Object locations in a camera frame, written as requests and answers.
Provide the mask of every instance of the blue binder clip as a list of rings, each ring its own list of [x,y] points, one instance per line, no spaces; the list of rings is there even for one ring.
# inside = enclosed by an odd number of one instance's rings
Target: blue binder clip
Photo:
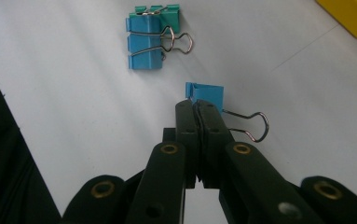
[[[185,97],[190,99],[192,101],[192,104],[194,104],[197,100],[208,101],[216,106],[219,113],[224,112],[229,115],[233,115],[242,119],[251,119],[253,117],[260,116],[265,122],[265,131],[263,132],[263,135],[258,139],[254,138],[254,136],[250,132],[245,131],[243,129],[236,129],[236,128],[228,128],[228,129],[234,132],[245,133],[253,142],[256,143],[263,141],[263,139],[265,139],[265,137],[268,135],[268,129],[269,129],[268,118],[264,113],[256,112],[250,116],[244,116],[238,113],[225,110],[223,108],[224,87],[222,86],[211,86],[211,85],[186,82]]]
[[[189,98],[194,104],[197,100],[205,100],[213,103],[222,113],[224,103],[224,87],[211,86],[192,82],[186,82],[185,97]]]
[[[161,45],[159,19],[153,16],[127,18],[126,29],[130,32],[128,36],[128,50],[131,53],[129,68],[161,68],[163,60],[161,49],[164,47]]]
[[[179,50],[184,54],[189,53],[193,47],[193,39],[188,33],[179,36],[174,34],[170,25],[161,28],[160,17],[154,15],[141,15],[126,19],[128,36],[129,68],[130,69],[159,69],[166,58],[164,52]],[[184,35],[189,40],[187,50],[174,47],[175,40]],[[164,47],[162,39],[169,39],[170,45]]]

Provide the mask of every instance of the white table surface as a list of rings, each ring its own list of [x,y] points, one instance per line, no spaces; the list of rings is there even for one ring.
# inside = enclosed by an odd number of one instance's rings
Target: white table surface
[[[128,13],[173,3],[193,51],[129,70]],[[287,180],[325,175],[357,193],[357,39],[315,1],[0,1],[0,89],[61,213],[91,178],[145,168],[187,81],[224,86],[225,109],[266,113],[254,145]],[[187,190],[185,223],[226,223],[217,193]]]

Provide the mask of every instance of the hole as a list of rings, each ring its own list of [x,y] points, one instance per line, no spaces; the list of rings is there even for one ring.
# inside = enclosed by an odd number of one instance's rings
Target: hole
[[[160,150],[166,154],[174,154],[178,151],[178,147],[175,145],[165,145]]]
[[[96,199],[101,199],[109,196],[115,190],[115,185],[109,180],[97,183],[91,188],[91,195]]]
[[[314,189],[323,197],[338,200],[343,197],[341,190],[337,189],[335,186],[329,184],[326,181],[318,181],[314,184]]]
[[[233,149],[240,154],[246,155],[251,152],[251,149],[243,144],[235,145]]]
[[[163,216],[164,207],[161,203],[152,203],[146,207],[146,215],[151,218],[157,218]]]
[[[301,219],[302,218],[302,213],[301,213],[300,209],[298,209],[292,203],[279,203],[278,209],[280,210],[280,212],[282,214],[288,216],[291,219]]]

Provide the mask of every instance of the yellow object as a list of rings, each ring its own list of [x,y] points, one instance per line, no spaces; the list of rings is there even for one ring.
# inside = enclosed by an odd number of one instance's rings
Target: yellow object
[[[357,37],[357,0],[317,0],[317,2]]]

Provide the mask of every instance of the green binder clip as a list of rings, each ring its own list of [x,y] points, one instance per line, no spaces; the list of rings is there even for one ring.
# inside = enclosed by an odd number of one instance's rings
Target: green binder clip
[[[146,7],[135,7],[135,12],[129,14],[129,17],[137,17],[143,15],[152,15],[160,19],[160,30],[166,26],[170,26],[176,34],[180,33],[180,23],[179,23],[179,5],[167,5],[167,6],[151,6],[151,8],[146,9]]]

